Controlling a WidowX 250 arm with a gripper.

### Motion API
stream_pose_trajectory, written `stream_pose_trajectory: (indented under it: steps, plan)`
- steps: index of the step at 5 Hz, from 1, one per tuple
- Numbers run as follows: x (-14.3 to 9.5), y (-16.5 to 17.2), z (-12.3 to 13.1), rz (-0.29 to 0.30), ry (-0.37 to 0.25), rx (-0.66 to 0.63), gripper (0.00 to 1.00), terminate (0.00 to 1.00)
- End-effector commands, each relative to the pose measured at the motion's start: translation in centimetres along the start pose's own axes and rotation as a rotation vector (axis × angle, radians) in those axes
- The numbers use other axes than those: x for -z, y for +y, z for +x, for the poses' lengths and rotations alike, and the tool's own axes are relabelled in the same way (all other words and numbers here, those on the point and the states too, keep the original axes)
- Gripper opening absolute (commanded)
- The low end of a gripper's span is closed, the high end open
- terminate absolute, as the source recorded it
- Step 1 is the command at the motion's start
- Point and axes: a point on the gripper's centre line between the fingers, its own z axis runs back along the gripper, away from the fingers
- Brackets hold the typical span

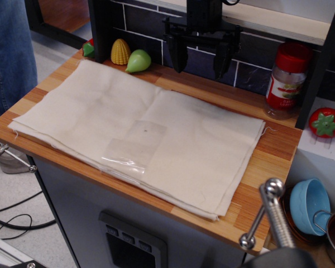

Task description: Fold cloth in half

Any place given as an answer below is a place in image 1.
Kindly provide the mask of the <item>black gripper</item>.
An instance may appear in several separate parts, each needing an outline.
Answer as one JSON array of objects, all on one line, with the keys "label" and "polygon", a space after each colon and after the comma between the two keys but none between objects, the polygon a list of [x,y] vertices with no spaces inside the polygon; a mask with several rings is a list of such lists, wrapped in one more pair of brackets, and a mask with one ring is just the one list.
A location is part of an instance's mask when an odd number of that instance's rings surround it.
[{"label": "black gripper", "polygon": [[216,46],[213,61],[215,80],[228,71],[233,52],[240,50],[241,27],[222,18],[222,8],[239,1],[187,1],[186,16],[166,17],[164,40],[176,72],[181,73],[188,61],[187,46]]}]

